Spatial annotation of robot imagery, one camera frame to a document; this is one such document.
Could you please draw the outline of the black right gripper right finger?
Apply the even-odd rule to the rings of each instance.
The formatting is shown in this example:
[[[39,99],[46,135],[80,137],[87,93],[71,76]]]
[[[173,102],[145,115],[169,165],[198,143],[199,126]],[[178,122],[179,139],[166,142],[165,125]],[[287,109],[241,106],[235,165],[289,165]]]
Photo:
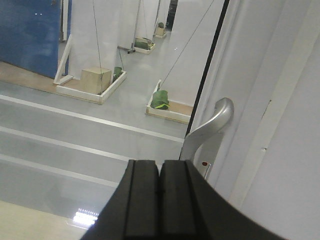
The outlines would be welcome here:
[[[280,240],[223,199],[189,160],[160,172],[161,240]]]

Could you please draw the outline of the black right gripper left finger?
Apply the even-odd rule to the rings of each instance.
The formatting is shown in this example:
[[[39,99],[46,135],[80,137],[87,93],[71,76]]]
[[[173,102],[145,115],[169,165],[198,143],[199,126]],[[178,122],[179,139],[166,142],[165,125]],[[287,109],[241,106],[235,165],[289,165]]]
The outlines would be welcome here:
[[[159,172],[153,160],[130,160],[115,192],[83,240],[157,240]]]

